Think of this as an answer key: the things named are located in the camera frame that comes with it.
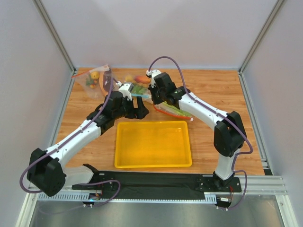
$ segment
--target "metal frame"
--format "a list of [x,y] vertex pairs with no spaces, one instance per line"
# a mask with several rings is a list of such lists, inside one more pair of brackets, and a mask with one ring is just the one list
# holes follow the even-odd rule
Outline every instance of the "metal frame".
[[263,143],[263,135],[262,135],[262,132],[259,130],[259,128],[260,128],[259,123],[258,123],[258,120],[257,120],[255,114],[254,114],[253,104],[251,102],[250,95],[247,91],[247,85],[246,85],[245,79],[243,77],[243,73],[239,72],[238,74],[239,74],[239,80],[240,80],[240,84],[241,84],[241,87],[242,87],[242,91],[243,91],[243,94],[244,94],[244,99],[245,99],[246,106],[247,106],[247,109],[248,109],[248,113],[250,115],[252,128],[253,128],[253,131],[254,131],[254,134],[255,134],[255,137],[256,137],[256,142],[257,142],[257,146],[258,146],[259,153],[260,153],[260,156],[261,156],[261,161],[262,161],[263,168],[270,169],[270,164],[268,163],[268,158],[267,158],[267,154],[266,154],[266,147]]
[[252,45],[250,51],[248,52],[243,64],[241,65],[241,67],[239,68],[239,72],[243,72],[248,64],[248,62],[250,61],[250,59],[252,58],[252,55],[255,53],[257,47],[259,46],[259,44],[261,43],[261,41],[263,40],[265,34],[267,33],[269,27],[271,26],[272,22],[274,21],[274,19],[276,18],[278,12],[280,11],[282,5],[284,4],[285,0],[277,0],[276,4],[274,5],[273,9],[271,10],[268,18],[266,19],[265,24],[263,25],[261,31],[259,32],[254,44]]
[[41,2],[41,0],[33,0],[33,3],[36,6],[38,12],[40,13],[40,16],[42,17],[43,21],[45,22],[45,25],[48,28],[51,36],[53,37],[53,40],[57,44],[64,60],[66,61],[66,63],[70,67],[72,73],[74,73],[76,71],[76,68],[74,67],[74,65],[71,61],[71,58],[69,57],[64,45],[62,44],[62,41],[61,41],[60,37],[58,36],[58,33],[56,32],[56,29],[53,26],[53,23],[52,23],[49,15],[48,15],[44,5],[43,5],[43,3]]
[[288,195],[276,195],[280,214],[286,227],[299,227]]
[[15,227],[28,227],[32,219],[38,195],[29,194],[25,196],[19,217],[17,219]]

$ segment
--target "plastic packaging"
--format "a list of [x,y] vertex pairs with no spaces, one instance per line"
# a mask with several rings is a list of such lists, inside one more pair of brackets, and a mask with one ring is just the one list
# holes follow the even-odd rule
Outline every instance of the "plastic packaging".
[[89,98],[103,100],[108,94],[110,79],[115,78],[108,65],[104,65],[84,73],[72,76],[80,84]]
[[190,113],[188,113],[184,110],[179,110],[176,107],[174,107],[173,105],[168,105],[167,102],[163,102],[159,105],[153,105],[153,107],[157,111],[159,111],[163,114],[167,114],[169,116],[173,116],[173,117],[184,119],[184,120],[190,120],[190,121],[194,120]]
[[132,82],[134,85],[132,96],[141,96],[143,101],[147,101],[148,99],[151,101],[151,94],[147,89],[151,82],[150,78],[145,75],[134,76],[128,74],[125,76],[125,82]]

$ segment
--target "plastic tray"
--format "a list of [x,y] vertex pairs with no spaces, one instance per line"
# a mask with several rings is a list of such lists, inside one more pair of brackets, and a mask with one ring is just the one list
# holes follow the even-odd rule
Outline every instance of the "plastic tray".
[[187,123],[120,122],[115,167],[188,167],[192,165]]

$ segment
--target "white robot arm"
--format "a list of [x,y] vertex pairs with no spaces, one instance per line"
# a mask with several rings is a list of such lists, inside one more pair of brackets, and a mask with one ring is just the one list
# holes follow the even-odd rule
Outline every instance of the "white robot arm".
[[[239,153],[243,146],[244,139],[226,121],[218,116],[218,113],[229,118],[246,135],[240,115],[237,112],[227,113],[216,109],[194,93],[185,92],[183,87],[177,88],[167,73],[159,70],[147,71],[146,75],[151,78],[151,96],[154,104],[166,101],[180,110],[187,111],[201,121],[205,122],[214,131],[214,146],[219,152],[219,159],[214,176],[218,178],[221,186],[226,185],[233,178],[232,164],[235,155]],[[203,103],[207,107],[216,111],[216,114],[199,104]]]
[[[187,90],[194,98],[193,100],[183,87],[177,88],[175,86],[167,73],[153,70],[148,72],[148,77],[151,78],[149,90],[154,104],[166,101],[169,105],[191,113],[214,130],[214,146],[219,152],[218,165],[214,171],[214,184],[216,188],[226,186],[234,176],[233,160],[243,146],[244,140],[233,127],[230,127],[217,114],[220,113],[229,118],[245,134],[240,115],[236,112],[227,113],[218,110]],[[149,113],[140,97],[137,97],[138,108],[134,108],[130,93],[132,88],[131,83],[124,83],[118,91],[111,93],[102,114],[93,122],[91,121],[98,114],[102,104],[87,117],[78,129],[65,139],[46,150],[37,148],[33,151],[30,165],[46,153],[57,149],[56,152],[32,166],[27,173],[27,179],[48,196],[57,194],[64,186],[89,183],[94,175],[92,166],[83,165],[77,168],[65,168],[65,165],[84,146],[111,128],[116,119],[121,117],[142,119]],[[216,110],[217,114],[199,105],[197,101]]]

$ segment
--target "cable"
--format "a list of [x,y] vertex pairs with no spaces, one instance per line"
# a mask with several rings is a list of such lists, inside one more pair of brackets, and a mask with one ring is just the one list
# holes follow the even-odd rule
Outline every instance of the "cable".
[[19,184],[20,184],[20,187],[22,188],[23,191],[27,192],[27,193],[40,193],[42,192],[41,190],[39,191],[31,191],[29,189],[27,189],[24,184],[23,184],[23,178],[25,176],[25,174],[34,166],[36,165],[38,162],[42,161],[43,159],[45,159],[46,157],[52,155],[53,153],[55,153],[56,151],[60,150],[64,145],[66,145],[68,142],[70,142],[73,138],[75,138],[79,133],[83,132],[83,130],[85,130],[87,127],[90,126],[90,124],[92,124],[95,119],[97,117],[100,116],[100,114],[102,113],[102,111],[104,110],[106,104],[108,103],[108,100],[109,100],[109,97],[110,97],[110,94],[112,92],[112,89],[113,89],[113,77],[111,78],[110,80],[110,86],[109,86],[109,92],[108,92],[108,95],[107,95],[107,98],[104,102],[104,104],[102,105],[100,111],[96,114],[96,116],[90,121],[87,123],[87,125],[85,125],[82,129],[80,129],[79,131],[77,131],[75,134],[73,134],[71,137],[69,137],[66,141],[64,141],[61,145],[59,145],[56,149],[52,150],[51,152],[41,156],[40,158],[38,158],[37,160],[35,160],[33,163],[31,163],[24,171],[23,173],[21,174],[20,176],[20,179],[19,179]]
[[204,103],[201,103],[199,100],[195,100],[195,98],[192,97],[192,96],[190,95],[190,93],[189,93],[188,90],[186,89],[185,80],[184,80],[184,76],[183,76],[182,70],[181,70],[181,68],[179,67],[178,63],[177,63],[173,58],[171,58],[171,57],[169,57],[169,56],[161,56],[161,57],[155,59],[155,60],[151,63],[151,65],[149,66],[148,71],[151,71],[151,68],[152,68],[152,66],[154,65],[154,63],[155,63],[156,61],[158,61],[158,60],[160,60],[160,59],[163,59],[163,58],[170,59],[171,61],[173,61],[173,62],[175,63],[175,65],[176,65],[176,67],[177,67],[177,69],[178,69],[178,71],[179,71],[179,73],[180,73],[180,76],[181,76],[181,80],[182,80],[182,84],[183,84],[184,90],[185,90],[186,94],[190,97],[190,99],[194,100],[195,102],[197,102],[199,105],[201,105],[201,106],[204,107],[205,109],[209,110],[210,112],[212,112],[212,113],[218,115],[219,117],[223,118],[224,120],[226,120],[226,121],[227,121],[227,122],[228,122],[228,123],[229,123],[229,124],[230,124],[230,125],[231,125],[231,126],[232,126],[232,127],[233,127],[241,136],[242,136],[242,137],[243,137],[243,139],[245,140],[245,142],[248,144],[248,146],[249,146],[249,148],[250,148],[250,151],[248,151],[248,152],[239,152],[239,153],[235,154],[235,158],[233,159],[233,162],[232,162],[232,171],[233,171],[234,173],[243,172],[244,175],[245,175],[245,186],[244,186],[244,190],[243,190],[243,195],[242,195],[240,201],[239,201],[236,205],[234,205],[234,206],[231,207],[231,208],[228,208],[229,210],[232,210],[232,209],[238,207],[239,204],[242,202],[242,200],[243,200],[243,198],[244,198],[244,196],[245,196],[245,194],[246,194],[246,189],[247,189],[247,174],[246,174],[246,172],[245,172],[244,170],[236,170],[236,171],[234,170],[234,166],[235,166],[235,163],[236,163],[236,159],[237,159],[237,157],[238,157],[239,155],[248,155],[248,154],[251,154],[251,153],[253,152],[253,147],[252,147],[251,143],[249,142],[249,140],[247,139],[247,137],[244,135],[244,133],[243,133],[243,132],[242,132],[242,131],[241,131],[241,130],[240,130],[240,129],[231,121],[231,120],[229,120],[227,117],[223,116],[221,113],[218,113],[218,112],[216,112],[215,110],[213,110],[212,108],[208,107],[208,106],[205,105]]
[[[115,194],[112,196],[112,197],[110,197],[108,200],[106,200],[105,202],[97,202],[97,201],[94,201],[94,202],[97,202],[97,205],[93,205],[93,207],[100,207],[100,206],[102,206],[102,205],[105,205],[105,204],[107,204],[107,203],[109,203],[110,201],[112,201],[117,195],[118,195],[118,193],[120,192],[120,189],[121,189],[121,184],[120,184],[120,182],[119,181],[117,181],[117,180],[108,180],[108,181],[101,181],[101,182],[97,182],[97,183],[81,183],[81,184],[79,184],[79,185],[84,185],[84,186],[92,186],[92,185],[98,185],[98,184],[102,184],[102,183],[111,183],[111,182],[116,182],[116,183],[118,183],[118,189],[117,189],[117,191],[115,192]],[[81,205],[81,206],[77,206],[77,207],[73,207],[73,208],[70,208],[70,209],[68,209],[68,210],[64,210],[64,211],[59,211],[59,212],[55,212],[55,213],[53,213],[53,212],[45,212],[45,211],[43,211],[43,210],[41,210],[41,208],[38,206],[37,208],[38,208],[38,211],[40,212],[40,213],[42,213],[42,214],[46,214],[46,215],[56,215],[56,214],[63,214],[63,213],[66,213],[66,212],[69,212],[69,211],[72,211],[72,210],[76,210],[76,209],[78,209],[78,208],[83,208],[84,206],[83,205]]]

